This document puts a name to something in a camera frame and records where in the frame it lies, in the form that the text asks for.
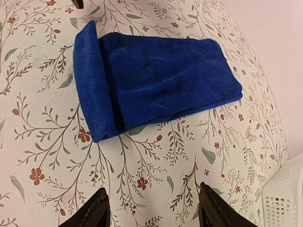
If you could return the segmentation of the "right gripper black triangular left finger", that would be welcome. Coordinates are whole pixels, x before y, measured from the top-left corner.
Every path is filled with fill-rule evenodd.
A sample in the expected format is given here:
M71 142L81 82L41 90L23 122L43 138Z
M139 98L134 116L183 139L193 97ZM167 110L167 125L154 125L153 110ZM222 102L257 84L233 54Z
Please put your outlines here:
M110 227L109 197L99 188L87 202L60 227Z

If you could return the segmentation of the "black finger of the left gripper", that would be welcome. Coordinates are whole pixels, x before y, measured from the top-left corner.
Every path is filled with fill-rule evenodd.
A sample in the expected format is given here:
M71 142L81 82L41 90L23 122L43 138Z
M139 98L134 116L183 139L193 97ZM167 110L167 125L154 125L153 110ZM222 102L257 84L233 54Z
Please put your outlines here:
M83 0L72 0L72 3L77 9L83 9Z

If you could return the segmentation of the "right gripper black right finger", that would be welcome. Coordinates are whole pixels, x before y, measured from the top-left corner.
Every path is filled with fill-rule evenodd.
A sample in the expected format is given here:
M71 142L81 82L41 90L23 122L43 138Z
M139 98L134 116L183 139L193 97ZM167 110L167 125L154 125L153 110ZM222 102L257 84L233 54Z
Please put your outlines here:
M200 227L256 227L204 182L200 184L198 217Z

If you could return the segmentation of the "dark blue towel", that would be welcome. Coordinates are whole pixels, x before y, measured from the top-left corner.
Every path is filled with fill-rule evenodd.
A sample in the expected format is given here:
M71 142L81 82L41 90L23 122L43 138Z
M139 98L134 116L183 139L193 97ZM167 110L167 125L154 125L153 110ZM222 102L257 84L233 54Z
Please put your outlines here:
M242 98L241 84L212 39L118 32L98 38L90 21L75 37L73 69L94 142Z

